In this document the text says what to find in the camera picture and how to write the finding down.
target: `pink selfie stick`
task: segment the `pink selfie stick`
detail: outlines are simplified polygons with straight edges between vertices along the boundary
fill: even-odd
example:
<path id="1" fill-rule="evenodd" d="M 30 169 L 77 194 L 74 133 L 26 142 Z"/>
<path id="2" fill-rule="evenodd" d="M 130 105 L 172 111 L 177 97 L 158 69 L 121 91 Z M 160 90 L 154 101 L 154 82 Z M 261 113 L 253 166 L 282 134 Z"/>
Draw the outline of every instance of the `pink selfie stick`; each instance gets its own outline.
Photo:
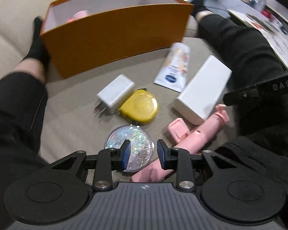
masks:
<path id="1" fill-rule="evenodd" d="M 168 131 L 176 141 L 175 147 L 186 149 L 190 154 L 197 153 L 204 145 L 212 141 L 217 133 L 229 122 L 229 117 L 224 110 L 225 105 L 215 106 L 213 113 L 204 123 L 193 131 L 189 131 L 187 125 L 181 118 L 175 119 L 168 125 Z M 159 159 L 137 172 L 131 177 L 133 182 L 158 182 L 173 170 L 163 170 Z"/>

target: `glitter compact mirror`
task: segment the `glitter compact mirror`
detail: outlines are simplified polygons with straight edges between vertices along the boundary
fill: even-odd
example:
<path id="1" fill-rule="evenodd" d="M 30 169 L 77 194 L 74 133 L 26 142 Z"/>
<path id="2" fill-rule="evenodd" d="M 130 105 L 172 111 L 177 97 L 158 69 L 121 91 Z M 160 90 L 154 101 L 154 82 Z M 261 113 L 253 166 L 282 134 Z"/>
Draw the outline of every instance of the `glitter compact mirror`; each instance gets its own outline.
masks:
<path id="1" fill-rule="evenodd" d="M 154 143 L 137 125 L 120 126 L 111 132 L 105 148 L 119 149 L 125 139 L 131 141 L 131 153 L 126 172 L 138 172 L 147 166 L 154 154 Z"/>

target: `blue label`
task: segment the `blue label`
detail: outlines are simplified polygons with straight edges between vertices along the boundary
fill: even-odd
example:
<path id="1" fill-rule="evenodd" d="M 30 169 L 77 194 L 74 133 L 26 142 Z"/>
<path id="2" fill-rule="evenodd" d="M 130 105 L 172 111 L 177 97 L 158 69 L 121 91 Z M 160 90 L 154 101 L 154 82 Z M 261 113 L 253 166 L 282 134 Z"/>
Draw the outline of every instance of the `blue label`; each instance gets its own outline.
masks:
<path id="1" fill-rule="evenodd" d="M 172 75 L 166 75 L 165 76 L 165 79 L 168 81 L 168 82 L 171 82 L 171 83 L 175 83 L 176 82 L 176 78 Z"/>

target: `black cloth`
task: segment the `black cloth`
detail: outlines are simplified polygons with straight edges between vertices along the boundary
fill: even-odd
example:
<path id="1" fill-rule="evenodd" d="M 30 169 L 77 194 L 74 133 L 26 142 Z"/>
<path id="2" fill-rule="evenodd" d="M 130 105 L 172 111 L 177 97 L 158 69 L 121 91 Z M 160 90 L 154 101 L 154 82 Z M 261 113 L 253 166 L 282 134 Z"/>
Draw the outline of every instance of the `black cloth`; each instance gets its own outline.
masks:
<path id="1" fill-rule="evenodd" d="M 198 31 L 232 70 L 233 89 L 284 75 L 282 64 L 258 30 L 213 14 L 200 21 Z M 216 152 L 280 184 L 288 196 L 288 96 L 239 105 L 237 110 L 243 136 Z M 288 199 L 280 216 L 288 227 Z"/>
<path id="2" fill-rule="evenodd" d="M 38 152 L 47 99 L 45 86 L 30 74 L 11 73 L 0 80 L 0 229 L 12 223 L 5 189 L 46 164 Z"/>

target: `round black pad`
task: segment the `round black pad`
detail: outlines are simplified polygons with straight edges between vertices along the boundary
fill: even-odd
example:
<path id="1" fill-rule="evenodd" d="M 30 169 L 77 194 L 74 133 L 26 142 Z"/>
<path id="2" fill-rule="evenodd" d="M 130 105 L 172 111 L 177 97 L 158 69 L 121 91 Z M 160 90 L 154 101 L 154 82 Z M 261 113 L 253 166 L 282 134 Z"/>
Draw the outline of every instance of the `round black pad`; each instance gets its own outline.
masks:
<path id="1" fill-rule="evenodd" d="M 213 213 L 238 223 L 273 218 L 285 198 L 278 184 L 247 168 L 219 169 L 201 190 L 202 201 Z"/>
<path id="2" fill-rule="evenodd" d="M 5 191 L 11 217 L 30 224 L 50 224 L 79 212 L 88 201 L 86 185 L 69 170 L 40 170 Z"/>
<path id="3" fill-rule="evenodd" d="M 36 183 L 27 189 L 28 198 L 35 202 L 51 202 L 61 194 L 61 186 L 52 182 Z"/>

